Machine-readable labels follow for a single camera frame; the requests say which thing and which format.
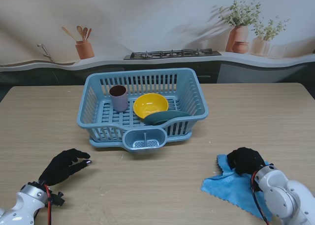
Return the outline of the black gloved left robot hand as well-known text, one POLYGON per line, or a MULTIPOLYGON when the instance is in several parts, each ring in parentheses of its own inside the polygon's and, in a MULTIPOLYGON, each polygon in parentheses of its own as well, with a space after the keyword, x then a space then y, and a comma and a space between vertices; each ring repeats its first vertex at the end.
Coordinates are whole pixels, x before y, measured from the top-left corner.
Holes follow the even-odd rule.
POLYGON ((63 182, 87 167, 91 163, 90 157, 88 153, 74 148, 62 151, 51 160, 42 172, 38 179, 39 184, 54 186, 63 182))

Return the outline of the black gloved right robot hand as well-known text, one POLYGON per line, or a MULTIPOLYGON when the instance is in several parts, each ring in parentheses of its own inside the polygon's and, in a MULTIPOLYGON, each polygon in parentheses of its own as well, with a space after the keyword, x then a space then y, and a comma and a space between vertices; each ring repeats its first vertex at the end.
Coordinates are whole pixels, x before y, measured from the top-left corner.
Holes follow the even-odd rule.
POLYGON ((238 148, 229 153, 227 155, 227 162, 230 169, 235 169, 238 175, 252 175, 266 166, 265 161, 258 151, 246 147, 238 148))

